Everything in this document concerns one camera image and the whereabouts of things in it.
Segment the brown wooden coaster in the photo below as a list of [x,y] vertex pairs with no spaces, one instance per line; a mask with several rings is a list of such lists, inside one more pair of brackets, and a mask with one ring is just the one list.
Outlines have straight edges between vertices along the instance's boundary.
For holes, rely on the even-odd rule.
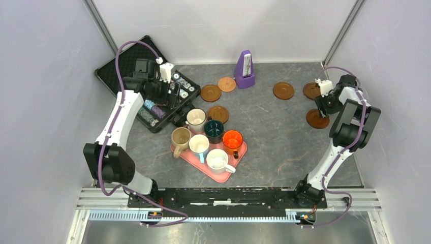
[[273,94],[281,100],[288,100],[294,96],[294,87],[287,82],[278,82],[273,86]]
[[209,108],[206,113],[206,116],[208,120],[215,119],[221,121],[222,123],[226,123],[229,119],[230,114],[228,109],[224,106],[216,105]]
[[217,85],[209,84],[201,88],[200,96],[206,102],[215,102],[221,97],[222,91]]
[[320,88],[317,86],[316,83],[310,82],[303,87],[303,94],[307,98],[314,100],[316,97],[319,97],[321,95],[321,92]]
[[305,118],[307,123],[315,129],[324,129],[330,124],[330,117],[322,117],[318,109],[311,109]]

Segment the woven rattan coaster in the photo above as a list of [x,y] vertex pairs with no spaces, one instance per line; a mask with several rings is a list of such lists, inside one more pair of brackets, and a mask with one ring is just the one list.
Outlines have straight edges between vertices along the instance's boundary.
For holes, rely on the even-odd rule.
[[231,77],[223,77],[218,81],[218,87],[223,92],[231,92],[236,88],[236,82]]

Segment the orange mug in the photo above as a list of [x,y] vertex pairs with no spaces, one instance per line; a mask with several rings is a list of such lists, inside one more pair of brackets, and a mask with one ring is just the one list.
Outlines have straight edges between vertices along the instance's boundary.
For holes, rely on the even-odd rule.
[[239,151],[243,145],[243,136],[237,130],[228,130],[224,133],[222,137],[222,143],[224,151],[234,157],[234,159],[239,159]]

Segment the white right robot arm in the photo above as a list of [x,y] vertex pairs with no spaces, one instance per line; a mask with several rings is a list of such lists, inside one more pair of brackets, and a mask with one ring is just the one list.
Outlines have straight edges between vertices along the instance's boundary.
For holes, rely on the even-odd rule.
[[314,99],[316,109],[306,115],[307,122],[320,129],[329,124],[330,115],[337,117],[329,131],[330,143],[324,156],[294,190],[293,199],[299,207],[322,201],[334,173],[353,152],[367,145],[381,115],[381,110],[363,97],[354,75],[341,76],[337,84],[320,79],[315,83],[320,95]]

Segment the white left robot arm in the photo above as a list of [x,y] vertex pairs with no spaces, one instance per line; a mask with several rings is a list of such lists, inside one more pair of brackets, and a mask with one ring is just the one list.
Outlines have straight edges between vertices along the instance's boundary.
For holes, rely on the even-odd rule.
[[179,84],[173,81],[174,65],[164,62],[161,57],[145,60],[145,67],[135,71],[132,77],[123,77],[119,72],[119,62],[115,62],[119,81],[119,91],[113,111],[100,135],[94,143],[87,143],[83,154],[93,179],[100,184],[106,196],[113,194],[104,186],[115,184],[131,193],[139,193],[140,200],[147,207],[154,207],[160,194],[153,189],[155,181],[136,170],[133,159],[127,154],[128,136],[136,115],[144,105],[144,98],[159,100],[169,106],[173,95],[179,95]]

